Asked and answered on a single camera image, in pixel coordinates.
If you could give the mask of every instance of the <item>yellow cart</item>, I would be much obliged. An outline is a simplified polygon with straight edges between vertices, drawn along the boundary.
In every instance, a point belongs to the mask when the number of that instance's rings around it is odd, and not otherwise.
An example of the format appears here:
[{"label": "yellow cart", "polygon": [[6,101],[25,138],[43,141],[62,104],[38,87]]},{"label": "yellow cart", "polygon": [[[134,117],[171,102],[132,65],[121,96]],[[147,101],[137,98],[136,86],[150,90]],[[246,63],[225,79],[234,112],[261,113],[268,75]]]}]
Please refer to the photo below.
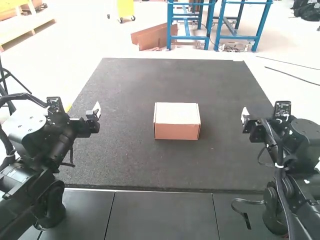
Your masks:
[{"label": "yellow cart", "polygon": [[136,20],[135,10],[134,10],[134,0],[117,0],[116,5],[118,21],[123,24],[124,18],[130,17],[132,21]]}]

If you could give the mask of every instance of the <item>blue metal stand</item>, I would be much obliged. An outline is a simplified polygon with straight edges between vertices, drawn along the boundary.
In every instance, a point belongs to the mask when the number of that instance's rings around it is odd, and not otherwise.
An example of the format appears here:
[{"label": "blue metal stand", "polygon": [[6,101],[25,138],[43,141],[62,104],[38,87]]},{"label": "blue metal stand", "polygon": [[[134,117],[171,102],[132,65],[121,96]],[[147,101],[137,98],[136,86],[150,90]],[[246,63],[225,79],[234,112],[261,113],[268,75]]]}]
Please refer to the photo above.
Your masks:
[{"label": "blue metal stand", "polygon": [[[237,17],[224,16],[226,4],[240,4],[239,13]],[[262,13],[262,17],[260,20],[260,24],[255,36],[238,35],[239,24],[240,24],[240,20],[241,20],[241,16],[242,16],[242,12],[245,4],[264,4],[265,5],[264,11]],[[215,51],[218,51],[220,39],[249,40],[249,41],[254,41],[254,45],[252,46],[251,51],[255,52],[257,50],[257,47],[260,41],[262,30],[264,29],[264,26],[265,26],[265,22],[266,22],[271,4],[273,4],[273,0],[266,0],[265,2],[246,1],[246,0],[241,0],[241,1],[222,0],[219,16],[213,17],[213,19],[218,19],[218,25],[217,25],[215,43],[214,43],[213,49]],[[229,20],[236,20],[235,27],[232,26]],[[223,24],[226,25],[226,27],[229,29],[232,35],[221,35],[221,28]]]},{"label": "blue metal stand", "polygon": [[[214,8],[215,8],[216,1],[209,0],[209,3],[204,3],[204,0],[200,0],[199,3],[195,3],[195,0],[191,3],[184,3],[184,2],[174,2],[174,0],[167,1],[167,40],[166,40],[166,48],[171,50],[171,40],[203,40],[204,41],[204,49],[208,50],[209,41],[210,41],[210,34],[211,34],[211,26],[213,23],[213,15],[214,15]],[[174,5],[182,6],[183,13],[174,13]],[[191,13],[187,12],[186,6],[196,6],[199,5],[199,14],[194,12],[194,7]],[[204,6],[208,5],[208,19],[206,21],[206,29],[207,33],[206,36],[191,36],[190,29],[189,29],[189,21],[197,21],[198,26],[197,29],[201,29],[202,25],[202,14]],[[177,21],[184,21],[185,27],[185,35],[178,36],[178,35],[171,35],[171,25],[174,20]]]}]

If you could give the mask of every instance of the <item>white floor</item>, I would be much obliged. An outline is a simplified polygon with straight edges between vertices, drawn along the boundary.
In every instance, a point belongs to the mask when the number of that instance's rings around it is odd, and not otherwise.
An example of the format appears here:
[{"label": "white floor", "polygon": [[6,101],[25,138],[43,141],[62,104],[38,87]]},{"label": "white floor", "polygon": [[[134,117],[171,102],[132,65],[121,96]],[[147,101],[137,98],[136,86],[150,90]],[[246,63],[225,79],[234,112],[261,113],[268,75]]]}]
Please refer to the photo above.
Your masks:
[{"label": "white floor", "polygon": [[[220,2],[216,4],[215,15],[219,14]],[[320,32],[316,31],[320,22],[289,18],[293,17],[290,10],[292,4],[293,0],[274,2],[258,52],[253,54],[215,52],[212,51],[212,44],[209,51],[187,46],[172,51],[139,52],[137,46],[131,43],[130,33],[165,23],[165,2],[137,1],[134,6],[136,21],[119,24],[115,19],[112,0],[50,0],[49,10],[55,12],[57,23],[42,27],[34,36],[21,37],[6,44],[1,59],[3,66],[29,87],[34,95],[43,100],[46,96],[61,96],[65,108],[71,106],[103,57],[245,60],[272,103],[276,100],[291,100],[294,115],[320,124],[320,87],[267,70],[264,66],[318,84],[319,71],[255,57],[264,56],[320,69],[320,48],[317,45]],[[262,11],[262,5],[245,6],[239,33],[254,35]],[[111,13],[110,20],[107,19],[107,13]],[[205,9],[203,23],[206,22],[206,15]],[[228,6],[225,15],[236,16],[237,6]],[[216,27],[212,29],[213,41]],[[11,92],[22,91],[14,83],[9,87]],[[16,104],[18,108],[32,105],[25,101]],[[5,118],[7,111],[2,109],[1,113],[1,118]]]}]

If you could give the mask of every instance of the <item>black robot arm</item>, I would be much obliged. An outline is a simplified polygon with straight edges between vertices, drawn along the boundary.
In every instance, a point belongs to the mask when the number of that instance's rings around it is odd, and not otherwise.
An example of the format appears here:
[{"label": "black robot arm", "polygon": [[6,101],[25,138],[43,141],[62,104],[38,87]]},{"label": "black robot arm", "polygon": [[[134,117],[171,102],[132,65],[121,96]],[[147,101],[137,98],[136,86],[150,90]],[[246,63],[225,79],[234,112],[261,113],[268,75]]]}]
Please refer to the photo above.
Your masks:
[{"label": "black robot arm", "polygon": [[[0,98],[0,106],[11,100],[30,100],[47,114],[17,110],[0,129],[7,154],[0,167],[0,240],[16,240],[32,225],[46,230],[62,221],[65,185],[54,173],[76,138],[100,130],[99,104],[84,120],[70,118],[59,97],[48,97],[45,103],[28,93],[11,94]],[[15,158],[13,147],[20,158]]]},{"label": "black robot arm", "polygon": [[275,177],[263,194],[262,219],[275,235],[290,240],[320,236],[320,126],[291,115],[291,102],[275,103],[269,119],[241,115],[243,133],[264,143],[275,166]]}]

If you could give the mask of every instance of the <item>gray floor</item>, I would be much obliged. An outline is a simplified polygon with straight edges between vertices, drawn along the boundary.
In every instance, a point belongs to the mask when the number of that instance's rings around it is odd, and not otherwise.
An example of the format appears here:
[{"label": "gray floor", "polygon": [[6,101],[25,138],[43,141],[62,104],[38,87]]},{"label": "gray floor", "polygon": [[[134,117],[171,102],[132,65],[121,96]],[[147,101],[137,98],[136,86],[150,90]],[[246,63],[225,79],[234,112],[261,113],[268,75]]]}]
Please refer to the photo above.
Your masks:
[{"label": "gray floor", "polygon": [[[261,191],[272,179],[273,170],[256,163],[263,144],[242,134],[244,106],[259,117],[272,114],[244,62],[105,58],[70,116],[83,116],[96,101],[102,108],[100,132],[77,139],[76,168],[61,167],[58,174],[69,186]],[[155,102],[198,103],[199,140],[154,140]]]}]

